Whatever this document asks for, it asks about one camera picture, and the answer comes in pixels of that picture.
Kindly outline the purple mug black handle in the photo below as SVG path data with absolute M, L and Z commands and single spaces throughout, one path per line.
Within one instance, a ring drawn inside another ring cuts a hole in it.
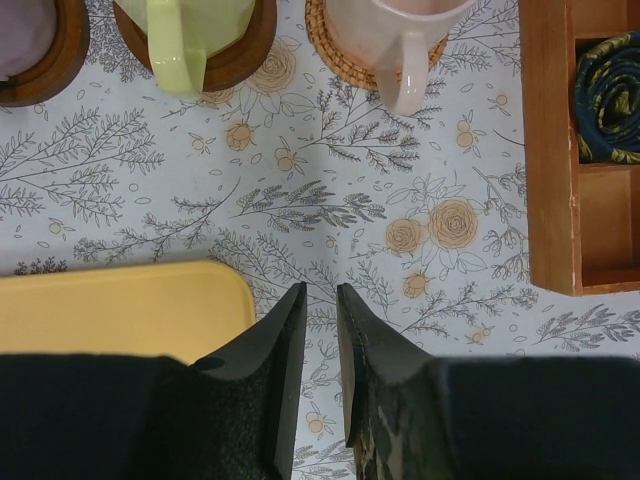
M 1 1 L 1 81 L 43 58 L 53 42 L 56 20 L 52 0 Z

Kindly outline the woven tan coaster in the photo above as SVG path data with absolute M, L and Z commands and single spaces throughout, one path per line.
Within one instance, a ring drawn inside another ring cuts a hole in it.
M 440 14 L 464 1 L 382 1 L 394 10 L 411 14 Z M 305 25 L 310 42 L 325 65 L 341 80 L 359 88 L 377 91 L 374 71 L 365 60 L 349 55 L 336 45 L 330 32 L 325 1 L 305 2 Z

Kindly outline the pink mug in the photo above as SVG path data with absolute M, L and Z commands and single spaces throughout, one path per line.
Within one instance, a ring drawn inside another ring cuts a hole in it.
M 382 103 L 396 115 L 420 110 L 429 51 L 475 4 L 473 0 L 328 0 L 325 19 L 336 47 L 373 73 Z

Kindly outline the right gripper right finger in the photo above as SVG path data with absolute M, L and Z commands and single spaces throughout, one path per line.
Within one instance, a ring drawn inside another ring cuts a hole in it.
M 358 479 L 448 479 L 432 357 L 337 287 L 345 444 Z

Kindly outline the dark brown coaster bottom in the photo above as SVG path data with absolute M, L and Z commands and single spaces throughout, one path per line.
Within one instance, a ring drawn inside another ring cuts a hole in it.
M 146 34 L 118 7 L 117 2 L 113 3 L 113 9 L 122 38 L 136 59 L 153 74 Z M 208 58 L 202 93 L 221 91 L 239 84 L 265 61 L 275 38 L 277 6 L 274 1 L 253 2 L 254 12 L 244 35 Z

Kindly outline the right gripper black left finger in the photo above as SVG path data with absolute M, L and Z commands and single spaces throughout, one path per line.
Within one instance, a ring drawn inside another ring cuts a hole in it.
M 192 365 L 214 385 L 202 422 L 204 479 L 292 475 L 307 285 L 292 285 L 255 325 Z

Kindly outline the dark brown coaster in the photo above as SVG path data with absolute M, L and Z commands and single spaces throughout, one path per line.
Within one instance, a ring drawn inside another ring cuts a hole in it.
M 113 3 L 113 9 L 122 38 L 136 59 L 153 74 L 146 34 L 118 7 L 117 2 Z M 239 84 L 265 61 L 275 38 L 277 6 L 274 1 L 253 2 L 254 12 L 244 35 L 208 58 L 202 93 L 221 91 Z
M 79 73 L 89 47 L 89 19 L 83 1 L 54 1 L 57 12 L 53 42 L 33 67 L 1 81 L 1 105 L 24 107 L 46 101 L 64 90 Z

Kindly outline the white mug green handle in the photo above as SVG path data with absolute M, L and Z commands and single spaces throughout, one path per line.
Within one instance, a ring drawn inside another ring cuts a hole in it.
M 151 69 L 164 92 L 195 98 L 203 92 L 209 57 L 239 40 L 253 1 L 118 1 L 147 37 Z

